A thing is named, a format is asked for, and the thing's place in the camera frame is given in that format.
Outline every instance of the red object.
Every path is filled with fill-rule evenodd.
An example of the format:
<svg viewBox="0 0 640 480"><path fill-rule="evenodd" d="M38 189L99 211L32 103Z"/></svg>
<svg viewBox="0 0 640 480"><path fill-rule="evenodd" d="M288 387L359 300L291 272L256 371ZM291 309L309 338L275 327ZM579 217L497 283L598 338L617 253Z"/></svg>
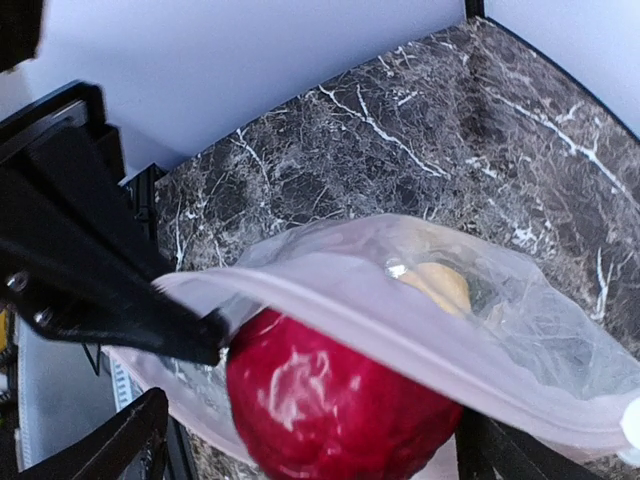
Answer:
<svg viewBox="0 0 640 480"><path fill-rule="evenodd" d="M233 419L273 480L402 480L453 434L462 407L274 310L234 338Z"/></svg>

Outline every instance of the gray marble countertop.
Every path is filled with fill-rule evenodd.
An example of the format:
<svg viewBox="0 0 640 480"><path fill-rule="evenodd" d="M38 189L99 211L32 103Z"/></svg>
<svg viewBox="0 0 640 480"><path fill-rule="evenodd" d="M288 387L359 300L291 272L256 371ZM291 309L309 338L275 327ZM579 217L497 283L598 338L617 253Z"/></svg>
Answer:
<svg viewBox="0 0 640 480"><path fill-rule="evenodd" d="M533 256L640 354L640 144L484 21L399 47L239 129L158 186L179 269L320 218L396 212ZM255 478L195 440L203 479ZM614 459L605 478L637 478Z"/></svg>

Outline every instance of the white plastic bag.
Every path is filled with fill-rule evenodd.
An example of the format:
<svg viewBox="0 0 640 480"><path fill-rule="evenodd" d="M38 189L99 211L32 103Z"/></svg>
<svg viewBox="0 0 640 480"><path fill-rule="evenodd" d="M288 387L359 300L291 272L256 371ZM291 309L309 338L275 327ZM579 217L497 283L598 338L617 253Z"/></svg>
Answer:
<svg viewBox="0 0 640 480"><path fill-rule="evenodd" d="M394 278L424 262L466 279L471 312L447 313ZM438 293L437 279L421 281ZM203 316L220 308L232 329L270 305L575 460L632 460L640 448L640 364L530 258L474 237L399 215L320 221L254 245L234 267L156 285ZM164 388L178 420L247 460L222 369L111 353L143 386Z"/></svg>

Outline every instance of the white background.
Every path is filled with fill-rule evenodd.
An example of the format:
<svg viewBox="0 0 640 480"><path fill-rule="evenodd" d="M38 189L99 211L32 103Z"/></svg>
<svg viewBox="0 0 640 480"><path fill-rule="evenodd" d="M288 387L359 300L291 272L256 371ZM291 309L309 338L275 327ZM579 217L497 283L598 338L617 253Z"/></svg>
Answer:
<svg viewBox="0 0 640 480"><path fill-rule="evenodd" d="M129 173L176 165L291 97L458 24L463 0L49 0L39 98L104 87Z"/></svg>
<svg viewBox="0 0 640 480"><path fill-rule="evenodd" d="M485 0L640 137L640 0Z"/></svg>

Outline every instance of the marble surface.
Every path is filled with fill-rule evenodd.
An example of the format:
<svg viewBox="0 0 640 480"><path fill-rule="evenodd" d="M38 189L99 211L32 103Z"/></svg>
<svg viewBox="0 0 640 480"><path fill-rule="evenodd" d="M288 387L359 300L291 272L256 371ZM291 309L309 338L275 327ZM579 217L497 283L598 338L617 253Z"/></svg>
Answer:
<svg viewBox="0 0 640 480"><path fill-rule="evenodd" d="M232 264L246 246L320 218L411 214L530 254L636 356L639 202L637 140L484 21L300 95L172 172L157 193L161 246L179 269ZM203 479L243 478L197 448ZM614 459L590 467L605 478L639 474Z"/></svg>

